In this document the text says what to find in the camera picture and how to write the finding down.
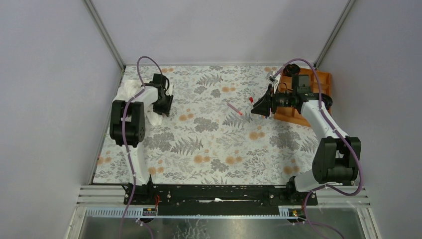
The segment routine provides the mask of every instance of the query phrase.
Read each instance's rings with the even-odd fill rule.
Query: orange tray
[[[319,80],[321,81],[321,92],[331,96],[331,74],[328,72],[316,71],[318,74]],[[310,86],[314,93],[318,92],[318,83],[315,75],[313,74],[312,70],[301,68],[299,74],[309,75],[310,78]],[[281,82],[286,83],[289,89],[292,88],[292,77],[282,76]],[[280,92],[286,91],[286,86],[284,84],[278,85],[278,90]],[[274,115],[276,120],[286,121],[290,123],[300,124],[304,126],[311,127],[308,121],[302,117],[301,114],[295,108],[287,108],[287,107],[278,107],[277,111]]]

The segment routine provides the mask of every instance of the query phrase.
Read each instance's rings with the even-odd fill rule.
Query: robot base
[[[132,187],[125,187],[125,205]],[[279,206],[302,206],[306,194],[295,191],[293,178],[286,186],[153,184],[149,180],[136,186],[131,205],[155,205],[159,197],[161,216],[276,215]],[[309,198],[308,205],[317,205],[317,198]]]

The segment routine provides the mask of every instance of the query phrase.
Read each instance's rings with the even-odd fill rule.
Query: floral tablecloth
[[[169,117],[160,126],[146,120],[144,140],[154,183],[285,184],[306,172],[318,141],[311,128],[252,115],[249,97],[266,91],[270,66],[172,66],[163,73],[175,84]],[[143,79],[157,69],[141,67]],[[138,79],[128,66],[123,81]],[[229,108],[230,102],[243,116]],[[119,146],[105,135],[94,183],[127,183]]]

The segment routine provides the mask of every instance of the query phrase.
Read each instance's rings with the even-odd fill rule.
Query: cable connector
[[[265,79],[267,79],[269,82],[271,82],[273,85],[275,84],[275,83],[277,83],[278,81],[277,81],[277,79],[273,76],[273,72],[272,71],[270,71],[270,72],[268,72],[268,74],[267,74],[267,76],[265,77]]]

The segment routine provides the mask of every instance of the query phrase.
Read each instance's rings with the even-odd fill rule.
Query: glass panel
[[[359,216],[354,209],[309,208],[309,217],[338,229],[346,238],[365,238]],[[309,225],[288,224],[281,219],[154,219],[148,225],[155,239],[271,239],[317,238]],[[120,218],[87,217],[81,239],[116,239]],[[328,238],[340,238],[330,229],[316,226]],[[135,219],[125,219],[123,239],[150,238],[146,227]]]

